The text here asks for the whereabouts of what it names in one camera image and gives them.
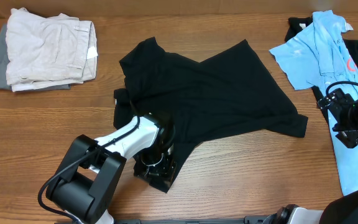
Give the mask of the plain black t-shirt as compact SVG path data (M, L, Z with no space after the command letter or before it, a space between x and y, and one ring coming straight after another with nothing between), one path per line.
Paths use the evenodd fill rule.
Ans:
M302 138L308 119L277 85L246 41L202 62L161 48L154 38L121 59L125 87L114 92L114 126L135 112L167 114L172 156L181 167L202 142L267 129Z

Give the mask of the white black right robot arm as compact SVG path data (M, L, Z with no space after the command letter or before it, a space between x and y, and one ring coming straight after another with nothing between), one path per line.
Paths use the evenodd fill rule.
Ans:
M326 96L318 101L318 106L328 109L334 116L333 131L350 152L338 159L339 175L345 179L343 197L331 202L324 210L290 204L269 215L264 223L358 223L358 100L353 100L338 85L333 83L327 87Z

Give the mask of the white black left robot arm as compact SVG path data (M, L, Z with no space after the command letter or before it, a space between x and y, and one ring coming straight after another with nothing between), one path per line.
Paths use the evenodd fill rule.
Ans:
M108 207L127 160L135 159L136 177L162 191L170 188L175 132L169 115L148 113L104 137L78 136L41 187L39 205L72 223L114 223Z

